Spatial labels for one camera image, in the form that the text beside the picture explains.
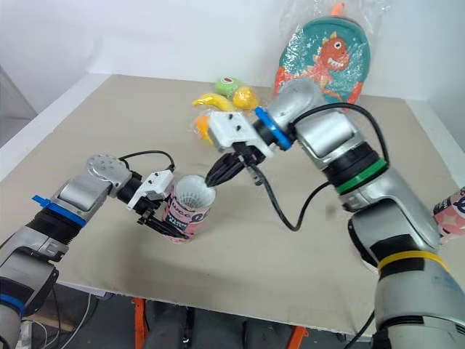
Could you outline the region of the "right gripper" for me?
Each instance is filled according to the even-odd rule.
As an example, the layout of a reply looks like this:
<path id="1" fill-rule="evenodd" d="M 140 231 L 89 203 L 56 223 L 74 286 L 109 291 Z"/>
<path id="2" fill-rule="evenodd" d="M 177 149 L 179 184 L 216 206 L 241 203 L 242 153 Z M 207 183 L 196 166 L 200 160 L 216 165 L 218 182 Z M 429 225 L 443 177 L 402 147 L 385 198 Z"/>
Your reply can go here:
<path id="1" fill-rule="evenodd" d="M 232 153 L 226 153 L 206 175 L 205 184 L 207 186 L 218 186 L 230 181 L 238 175 L 244 167 L 250 164 L 258 165 L 264 161 L 264 154 L 254 145 L 247 145 L 245 142 L 232 144 Z"/>

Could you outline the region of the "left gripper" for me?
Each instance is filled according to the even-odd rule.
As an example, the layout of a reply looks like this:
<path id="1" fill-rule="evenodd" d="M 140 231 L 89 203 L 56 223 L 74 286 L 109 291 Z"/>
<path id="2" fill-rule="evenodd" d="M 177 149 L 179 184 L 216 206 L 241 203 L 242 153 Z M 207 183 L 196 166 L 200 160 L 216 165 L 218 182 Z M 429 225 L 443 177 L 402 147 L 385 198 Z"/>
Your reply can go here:
<path id="1" fill-rule="evenodd" d="M 140 225 L 146 224 L 149 228 L 169 238 L 176 238 L 182 241 L 189 240 L 189 236 L 185 235 L 173 225 L 154 217 L 156 210 L 163 202 L 163 199 L 150 200 L 148 198 L 140 198 L 135 204 L 135 212 L 139 215 L 137 223 Z"/>

